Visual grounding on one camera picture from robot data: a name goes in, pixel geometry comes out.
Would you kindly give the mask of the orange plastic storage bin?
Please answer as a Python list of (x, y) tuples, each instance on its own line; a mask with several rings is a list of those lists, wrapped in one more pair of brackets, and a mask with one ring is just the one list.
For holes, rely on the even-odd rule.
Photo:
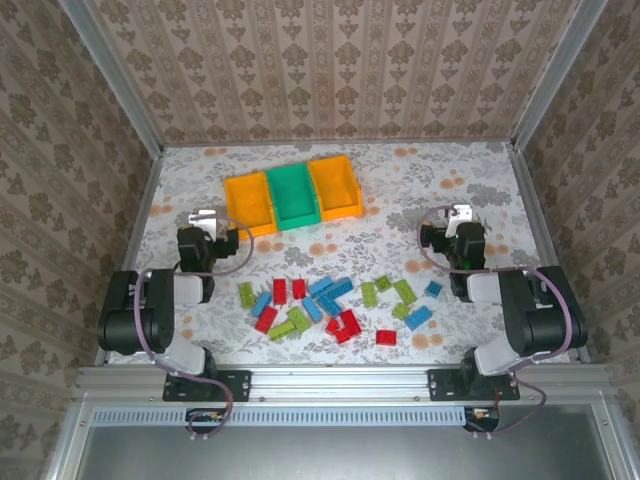
[(347, 156), (312, 160), (307, 166), (324, 222), (362, 214), (361, 187)]
[(228, 215), (249, 228), (254, 237), (278, 231), (271, 194), (264, 172), (224, 181)]

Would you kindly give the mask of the green plastic storage bin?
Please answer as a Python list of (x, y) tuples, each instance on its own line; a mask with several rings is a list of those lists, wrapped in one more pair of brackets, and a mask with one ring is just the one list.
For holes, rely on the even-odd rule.
[(306, 163), (266, 171), (276, 223), (281, 231), (321, 221), (318, 200)]

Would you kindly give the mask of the floral patterned table mat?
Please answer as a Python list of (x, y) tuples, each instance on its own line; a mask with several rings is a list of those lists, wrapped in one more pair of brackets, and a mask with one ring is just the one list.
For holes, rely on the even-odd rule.
[[(512, 254), (535, 252), (506, 143), (170, 148), (136, 269), (175, 265), (177, 229), (191, 212), (225, 209), (226, 179), (339, 155), (348, 157), (361, 186), (362, 214), (243, 244), (236, 256), (217, 263), (220, 277), (208, 303), (177, 308), (177, 333), (208, 348), (220, 364), (264, 365), (456, 363), (469, 348), (500, 335), (501, 309), (455, 298), (444, 259), (422, 255), (416, 234), (419, 219), (433, 207), (468, 204), (486, 230), (488, 266), (516, 265)], [(417, 297), (407, 305), (410, 313), (426, 306), (432, 318), (415, 331), (394, 318), (392, 309), (403, 302), (393, 286), (376, 288), (377, 305), (365, 308), (361, 284), (383, 275), (392, 284), (405, 279)], [(240, 283), (249, 282), (259, 294), (276, 278), (316, 282), (326, 276), (347, 277), (354, 285), (339, 300), (362, 329), (348, 342), (338, 344), (324, 323), (271, 341), (241, 306)], [(437, 298), (425, 294), (430, 281), (442, 285)], [(396, 331), (397, 345), (377, 345), (377, 330)]]

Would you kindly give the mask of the black power connector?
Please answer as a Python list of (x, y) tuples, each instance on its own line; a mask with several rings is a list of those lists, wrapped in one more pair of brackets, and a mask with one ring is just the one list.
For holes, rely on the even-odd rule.
[(497, 429), (500, 412), (497, 407), (465, 407), (464, 429), (469, 432), (493, 432)]
[(221, 423), (226, 416), (225, 408), (191, 408), (185, 413), (185, 421), (191, 424)]

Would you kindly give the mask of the grey metal panel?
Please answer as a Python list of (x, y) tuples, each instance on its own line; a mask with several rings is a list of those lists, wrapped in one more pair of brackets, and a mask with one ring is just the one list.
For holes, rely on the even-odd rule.
[(592, 414), (547, 406), (491, 439), (461, 427), (93, 430), (79, 480), (613, 480)]

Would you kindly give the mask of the aluminium side rail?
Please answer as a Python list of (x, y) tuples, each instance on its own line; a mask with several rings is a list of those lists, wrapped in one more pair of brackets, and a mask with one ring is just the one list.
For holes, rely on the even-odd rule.
[(558, 265), (556, 250), (524, 154), (510, 143), (507, 143), (507, 152), (517, 183), (520, 202), (526, 213), (531, 237), (535, 243), (533, 254), (512, 254), (512, 257), (517, 266)]
[(160, 154), (156, 156), (151, 163), (149, 176), (147, 178), (147, 182), (139, 204), (139, 210), (132, 227), (125, 256), (120, 267), (121, 270), (133, 270), (135, 268), (147, 219), (151, 210), (156, 188), (159, 184), (164, 160), (163, 154), (164, 152), (161, 151)]

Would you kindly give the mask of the thin aluminium rail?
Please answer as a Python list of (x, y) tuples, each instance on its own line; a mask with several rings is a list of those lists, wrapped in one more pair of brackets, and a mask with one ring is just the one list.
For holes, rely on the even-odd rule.
[(512, 145), (508, 137), (489, 138), (391, 138), (391, 139), (316, 139), (316, 140), (266, 140), (266, 141), (229, 141), (229, 142), (196, 142), (166, 143), (162, 148), (204, 148), (204, 147), (258, 147), (258, 146), (316, 146), (316, 145), (355, 145), (355, 144), (444, 144), (444, 143), (507, 143)]

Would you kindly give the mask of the aluminium frame beam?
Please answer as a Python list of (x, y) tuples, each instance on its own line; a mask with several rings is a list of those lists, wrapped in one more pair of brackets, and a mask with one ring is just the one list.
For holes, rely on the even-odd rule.
[[(446, 365), (248, 365), (250, 405), (427, 404), (434, 378)], [(551, 363), (517, 373), (551, 404), (591, 404), (613, 397), (607, 370), (598, 364)], [(165, 374), (152, 365), (83, 368), (76, 380), (79, 400), (115, 404), (159, 402)]]

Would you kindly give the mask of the aluminium frame post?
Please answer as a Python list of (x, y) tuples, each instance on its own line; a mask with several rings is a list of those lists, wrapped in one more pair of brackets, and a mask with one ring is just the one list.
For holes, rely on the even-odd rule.
[(516, 152), (522, 152), (533, 137), (607, 2), (580, 0), (511, 136)]
[(98, 24), (87, 0), (59, 0), (94, 62), (113, 91), (142, 144), (155, 161), (162, 155), (164, 142), (141, 96), (135, 91), (125, 67), (109, 45), (106, 29)]

